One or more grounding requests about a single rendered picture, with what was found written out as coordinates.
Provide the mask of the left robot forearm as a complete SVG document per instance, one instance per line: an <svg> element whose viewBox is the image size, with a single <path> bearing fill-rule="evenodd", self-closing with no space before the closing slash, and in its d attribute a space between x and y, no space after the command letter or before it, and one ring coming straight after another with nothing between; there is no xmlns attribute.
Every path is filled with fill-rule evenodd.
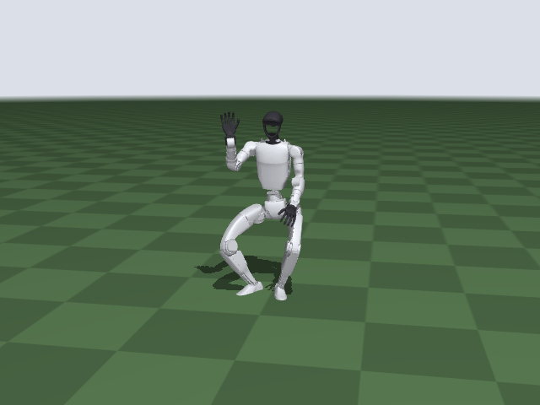
<svg viewBox="0 0 540 405"><path fill-rule="evenodd" d="M294 205L297 207L297 205L300 203L300 197L303 194L305 189L305 179L303 177L300 178L300 185L294 186L292 189L291 198L289 199L289 204Z"/></svg>

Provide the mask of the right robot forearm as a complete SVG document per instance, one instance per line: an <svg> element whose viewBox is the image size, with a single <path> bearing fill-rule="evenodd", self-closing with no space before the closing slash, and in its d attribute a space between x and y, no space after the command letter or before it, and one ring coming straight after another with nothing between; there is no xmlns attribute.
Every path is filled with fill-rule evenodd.
<svg viewBox="0 0 540 405"><path fill-rule="evenodd" d="M228 163L233 164L236 161L237 161L237 155L236 155L235 139L227 138L225 162L226 164Z"/></svg>

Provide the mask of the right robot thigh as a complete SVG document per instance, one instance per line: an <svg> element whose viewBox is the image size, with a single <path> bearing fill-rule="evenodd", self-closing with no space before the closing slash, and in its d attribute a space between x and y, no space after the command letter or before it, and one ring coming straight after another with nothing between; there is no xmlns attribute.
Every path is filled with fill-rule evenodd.
<svg viewBox="0 0 540 405"><path fill-rule="evenodd" d="M235 238L248 230L253 224L260 224L266 218L265 208L261 204L252 204L238 213L227 227L220 243L220 250L225 255L236 253L238 245Z"/></svg>

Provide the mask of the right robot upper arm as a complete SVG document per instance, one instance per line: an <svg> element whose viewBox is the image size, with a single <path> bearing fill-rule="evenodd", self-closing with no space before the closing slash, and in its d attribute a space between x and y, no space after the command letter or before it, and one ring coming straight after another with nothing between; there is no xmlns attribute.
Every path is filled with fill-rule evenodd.
<svg viewBox="0 0 540 405"><path fill-rule="evenodd" d="M257 144L258 142L247 142L243 149L237 154L237 161L233 164L228 163L227 167L232 171L238 171L241 168L241 165L244 164L250 158L250 156L256 155Z"/></svg>

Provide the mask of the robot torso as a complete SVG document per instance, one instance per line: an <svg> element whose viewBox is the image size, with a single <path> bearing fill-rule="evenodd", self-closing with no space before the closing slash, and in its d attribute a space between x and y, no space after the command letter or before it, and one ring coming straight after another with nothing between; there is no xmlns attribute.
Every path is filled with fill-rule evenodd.
<svg viewBox="0 0 540 405"><path fill-rule="evenodd" d="M280 191L286 186L290 177L291 156L289 155L290 144L285 139L277 139L278 144L268 144L267 140L258 142L256 146L256 167L257 176L262 188L271 190L267 192L267 200L264 202L265 215L267 219L281 219L284 215L278 212L286 208L286 198ZM285 216L285 218L287 218Z"/></svg>

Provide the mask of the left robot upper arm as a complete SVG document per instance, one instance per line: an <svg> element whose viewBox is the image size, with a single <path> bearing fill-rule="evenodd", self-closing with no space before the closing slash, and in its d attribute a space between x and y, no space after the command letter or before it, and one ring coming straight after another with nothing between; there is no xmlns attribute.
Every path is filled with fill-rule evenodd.
<svg viewBox="0 0 540 405"><path fill-rule="evenodd" d="M303 149L299 146L295 145L288 145L289 147L289 155L294 159L293 160L293 168L294 168L294 174L295 177L292 178L291 184L292 187L299 186L300 185L300 178L304 178L304 152Z"/></svg>

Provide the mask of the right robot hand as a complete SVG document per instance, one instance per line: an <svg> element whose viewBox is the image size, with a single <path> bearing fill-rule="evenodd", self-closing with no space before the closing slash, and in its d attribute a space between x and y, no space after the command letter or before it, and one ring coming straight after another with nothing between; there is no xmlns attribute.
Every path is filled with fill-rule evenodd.
<svg viewBox="0 0 540 405"><path fill-rule="evenodd" d="M226 116L226 113L224 113L224 119L223 119L223 116L220 115L221 117L221 122L222 122L222 125L223 125L223 130L224 130L224 133L227 135L225 136L225 144L227 146L227 138L234 138L235 139L235 132L236 132L236 128L238 127L239 125L239 122L240 122L240 118L237 119L237 123L234 124L234 119L235 119L235 113L232 112L232 122L230 121L230 112L228 111L228 119L229 119L229 123L227 123L227 116ZM225 120L225 124L224 124L224 120ZM235 140L235 145L236 145L236 140Z"/></svg>

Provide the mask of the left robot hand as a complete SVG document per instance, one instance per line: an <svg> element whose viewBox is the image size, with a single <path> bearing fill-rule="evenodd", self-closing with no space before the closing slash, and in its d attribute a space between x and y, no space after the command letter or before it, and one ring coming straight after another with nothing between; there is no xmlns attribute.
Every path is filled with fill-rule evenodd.
<svg viewBox="0 0 540 405"><path fill-rule="evenodd" d="M296 220L296 209L297 209L297 207L295 207L294 205L288 203L288 205L287 205L286 208L284 208L284 209L282 209L282 210L280 210L280 211L278 212L278 215L280 215L282 212L285 211L283 217L282 217L281 220L280 220L280 222L282 222L283 219L284 219L284 217L287 215L287 218L285 219L285 221L284 221L283 224L286 224L287 220L288 220L289 217L290 217L287 226L289 226L289 224L291 223L291 221L292 221L292 219L293 219L293 223L291 224L291 227L293 227L294 222L295 222L295 220Z"/></svg>

